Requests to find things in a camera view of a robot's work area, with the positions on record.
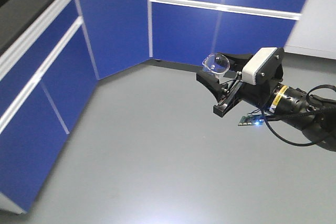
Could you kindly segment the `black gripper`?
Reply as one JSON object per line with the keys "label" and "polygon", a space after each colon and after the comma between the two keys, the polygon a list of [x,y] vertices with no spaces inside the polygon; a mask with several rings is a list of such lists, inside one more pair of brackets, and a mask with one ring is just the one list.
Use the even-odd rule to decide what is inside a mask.
{"label": "black gripper", "polygon": [[218,104],[213,107],[213,112],[223,117],[240,101],[245,101],[259,109],[267,104],[278,83],[283,81],[282,60],[285,54],[284,49],[277,48],[268,62],[257,72],[256,85],[241,80],[242,69],[253,57],[253,54],[227,54],[223,52],[220,52],[220,54],[229,61],[226,72],[237,73],[238,80],[229,88],[228,94],[228,83],[220,84],[216,77],[207,72],[199,71],[196,73],[196,80],[206,87],[218,101]]}

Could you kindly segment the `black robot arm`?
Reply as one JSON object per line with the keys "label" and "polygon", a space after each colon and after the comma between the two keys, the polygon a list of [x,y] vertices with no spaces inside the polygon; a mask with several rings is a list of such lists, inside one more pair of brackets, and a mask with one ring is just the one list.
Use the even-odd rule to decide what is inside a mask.
{"label": "black robot arm", "polygon": [[243,116],[240,126],[283,121],[309,140],[295,146],[335,151],[335,101],[312,94],[319,89],[334,91],[335,86],[322,84],[305,92],[282,84],[284,55],[284,49],[277,47],[261,48],[254,55],[213,53],[202,62],[196,80],[215,97],[213,112],[218,116],[245,101],[256,110]]}

